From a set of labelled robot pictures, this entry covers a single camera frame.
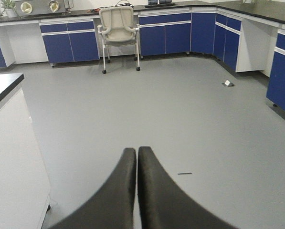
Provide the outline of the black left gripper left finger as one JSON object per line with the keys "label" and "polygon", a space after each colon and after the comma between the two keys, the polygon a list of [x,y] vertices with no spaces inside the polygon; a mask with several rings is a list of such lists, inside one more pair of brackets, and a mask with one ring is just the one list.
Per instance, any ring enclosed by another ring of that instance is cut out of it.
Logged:
{"label": "black left gripper left finger", "polygon": [[136,151],[125,148],[116,167],[98,189],[52,229],[132,229],[136,193]]}

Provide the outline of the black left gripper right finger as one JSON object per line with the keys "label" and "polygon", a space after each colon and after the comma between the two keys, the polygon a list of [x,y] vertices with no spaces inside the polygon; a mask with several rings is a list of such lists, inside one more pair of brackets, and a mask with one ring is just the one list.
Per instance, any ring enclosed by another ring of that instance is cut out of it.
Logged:
{"label": "black left gripper right finger", "polygon": [[232,229],[190,198],[169,176],[149,146],[138,150],[138,202],[144,229]]}

